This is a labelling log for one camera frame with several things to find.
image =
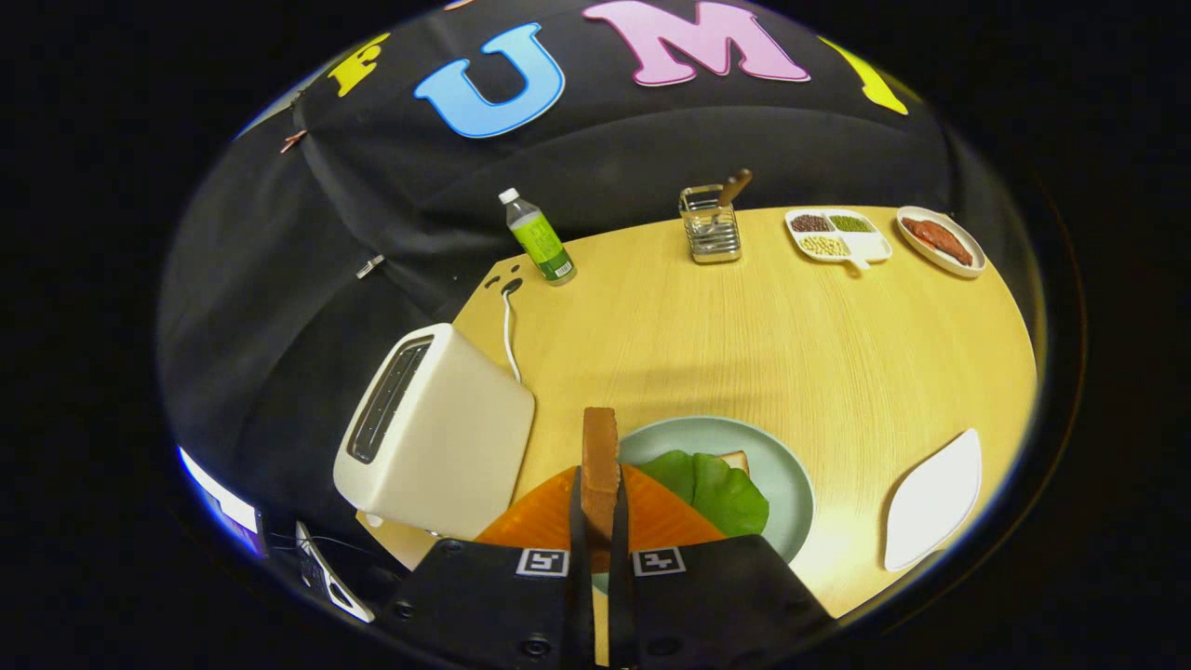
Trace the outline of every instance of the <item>beans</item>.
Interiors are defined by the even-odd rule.
[[[803,249],[823,256],[847,256],[848,248],[843,245],[843,242],[834,237],[823,237],[821,234],[810,234],[803,237],[798,242]]]
[[[831,226],[827,224],[827,220],[821,215],[815,214],[803,214],[794,217],[790,221],[790,227],[793,227],[798,232],[827,232],[831,230]]]
[[[854,215],[834,215],[831,217],[831,223],[836,227],[847,232],[868,232],[868,225]]]

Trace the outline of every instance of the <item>cable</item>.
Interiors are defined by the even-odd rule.
[[[291,550],[291,551],[293,551],[293,550],[298,549],[299,546],[303,546],[303,543],[304,544],[308,544],[308,545],[313,545],[314,543],[312,543],[310,540],[326,540],[329,543],[335,543],[337,545],[343,545],[345,547],[354,549],[356,551],[362,551],[362,552],[367,553],[368,556],[375,556],[373,552],[370,552],[370,551],[368,551],[366,549],[360,549],[360,547],[357,547],[355,545],[349,545],[348,543],[344,543],[342,540],[336,540],[335,538],[328,538],[326,536],[311,536],[308,539],[304,540],[303,543],[299,543],[298,538],[294,538],[292,536],[286,536],[286,534],[282,534],[282,533],[269,533],[269,534],[274,536],[276,538],[285,538],[287,540],[293,540],[294,546],[292,546],[292,547],[274,547],[274,549],[279,549],[279,550]]]
[[[505,299],[505,355],[509,356],[509,365],[513,367],[513,377],[520,384],[520,369],[517,368],[517,359],[513,358],[513,349],[509,344],[509,314],[513,311],[512,305],[509,303],[509,293],[512,293],[512,290],[504,290],[500,294]]]

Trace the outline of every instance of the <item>toaster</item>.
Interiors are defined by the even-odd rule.
[[[370,520],[474,538],[509,508],[534,405],[454,325],[414,330],[360,400],[335,488]]]

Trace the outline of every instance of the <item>lettuce leaf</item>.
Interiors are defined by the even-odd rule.
[[[675,450],[638,468],[729,538],[759,534],[769,520],[769,501],[756,484],[712,455]]]

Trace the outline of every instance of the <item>utensil holder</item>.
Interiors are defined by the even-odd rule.
[[[731,262],[741,257],[741,236],[731,203],[717,202],[722,183],[684,188],[678,196],[691,258],[697,263]]]

